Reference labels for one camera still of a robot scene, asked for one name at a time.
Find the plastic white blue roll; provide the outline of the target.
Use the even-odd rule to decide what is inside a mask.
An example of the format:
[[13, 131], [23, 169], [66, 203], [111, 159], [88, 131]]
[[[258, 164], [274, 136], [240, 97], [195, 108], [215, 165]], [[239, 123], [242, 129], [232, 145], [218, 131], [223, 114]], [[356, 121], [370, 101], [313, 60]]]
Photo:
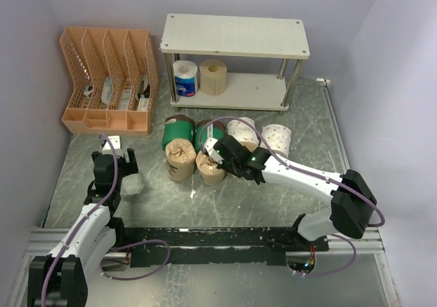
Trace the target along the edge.
[[173, 63], [175, 89], [179, 96], [192, 97], [198, 88], [198, 67], [192, 61], [178, 60]]

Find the bare tan paper roll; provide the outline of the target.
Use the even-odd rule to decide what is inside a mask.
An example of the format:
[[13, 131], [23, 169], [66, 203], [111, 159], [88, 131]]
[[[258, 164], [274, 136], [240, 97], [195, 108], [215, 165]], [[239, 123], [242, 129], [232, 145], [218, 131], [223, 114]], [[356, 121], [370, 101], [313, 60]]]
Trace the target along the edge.
[[217, 59], [206, 59], [199, 66], [200, 90], [209, 96], [219, 96], [227, 86], [227, 66]]

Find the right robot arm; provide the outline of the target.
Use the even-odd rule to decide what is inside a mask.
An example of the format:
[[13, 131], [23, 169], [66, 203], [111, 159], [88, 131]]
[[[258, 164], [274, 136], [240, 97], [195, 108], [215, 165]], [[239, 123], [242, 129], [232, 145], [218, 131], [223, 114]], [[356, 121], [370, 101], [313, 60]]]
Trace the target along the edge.
[[335, 233], [360, 239], [370, 227], [377, 200], [357, 171], [349, 169], [344, 174], [320, 171], [263, 147], [249, 151], [230, 135], [209, 138], [203, 149], [220, 169], [236, 177], [257, 184], [286, 186], [328, 204], [328, 208], [295, 221], [290, 243], [296, 250], [306, 250], [313, 241]]

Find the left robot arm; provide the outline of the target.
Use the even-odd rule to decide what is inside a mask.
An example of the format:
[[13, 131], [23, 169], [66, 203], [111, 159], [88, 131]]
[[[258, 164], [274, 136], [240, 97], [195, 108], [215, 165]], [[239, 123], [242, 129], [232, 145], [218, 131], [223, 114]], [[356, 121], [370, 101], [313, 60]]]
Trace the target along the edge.
[[28, 272], [28, 306], [85, 306], [89, 277], [104, 255], [126, 247], [128, 236], [115, 212], [123, 178], [139, 172], [135, 151], [123, 149], [119, 136], [101, 134], [92, 153], [94, 180], [88, 185], [79, 217], [45, 256], [36, 256]]

